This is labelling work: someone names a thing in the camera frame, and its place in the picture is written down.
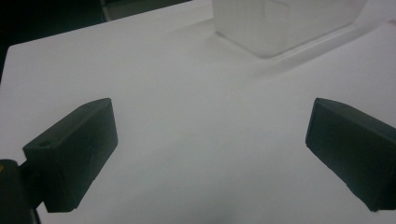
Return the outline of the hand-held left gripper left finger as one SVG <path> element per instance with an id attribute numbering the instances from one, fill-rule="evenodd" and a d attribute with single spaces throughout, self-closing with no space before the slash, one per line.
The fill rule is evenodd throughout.
<path id="1" fill-rule="evenodd" d="M 22 173 L 34 207 L 76 209 L 118 144 L 109 98 L 81 105 L 23 147 Z"/>

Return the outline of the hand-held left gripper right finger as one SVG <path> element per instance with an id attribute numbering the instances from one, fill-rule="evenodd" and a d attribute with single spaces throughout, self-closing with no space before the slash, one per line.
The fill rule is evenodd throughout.
<path id="1" fill-rule="evenodd" d="M 396 210 L 396 128 L 318 98 L 305 144 L 369 210 Z"/>

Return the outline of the translucent white plastic box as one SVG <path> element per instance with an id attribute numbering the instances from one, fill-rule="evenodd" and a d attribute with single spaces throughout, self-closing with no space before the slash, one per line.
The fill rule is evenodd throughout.
<path id="1" fill-rule="evenodd" d="M 343 28 L 367 0 L 212 0 L 216 31 L 259 57 L 274 57 Z"/>

